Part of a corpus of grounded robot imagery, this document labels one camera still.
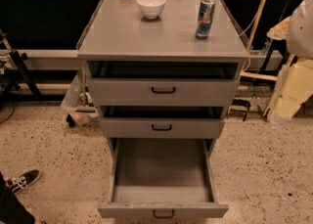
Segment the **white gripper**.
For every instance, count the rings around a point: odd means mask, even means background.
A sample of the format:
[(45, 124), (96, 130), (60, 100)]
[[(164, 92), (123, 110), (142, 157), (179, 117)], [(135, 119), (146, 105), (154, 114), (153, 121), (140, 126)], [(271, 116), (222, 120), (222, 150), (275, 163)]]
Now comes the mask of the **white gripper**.
[(313, 60), (302, 59), (291, 67), (283, 65), (269, 103), (267, 120), (274, 124), (291, 121), (313, 95)]

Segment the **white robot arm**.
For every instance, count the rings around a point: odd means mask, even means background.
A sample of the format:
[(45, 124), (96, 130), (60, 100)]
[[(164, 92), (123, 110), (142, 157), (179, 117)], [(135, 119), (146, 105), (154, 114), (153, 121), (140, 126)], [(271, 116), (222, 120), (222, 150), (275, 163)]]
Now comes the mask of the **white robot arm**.
[(267, 119), (281, 124), (291, 120), (313, 95), (313, 0), (303, 0), (292, 15), (272, 27), (267, 35), (285, 39), (289, 53), (298, 61), (283, 65), (269, 103)]

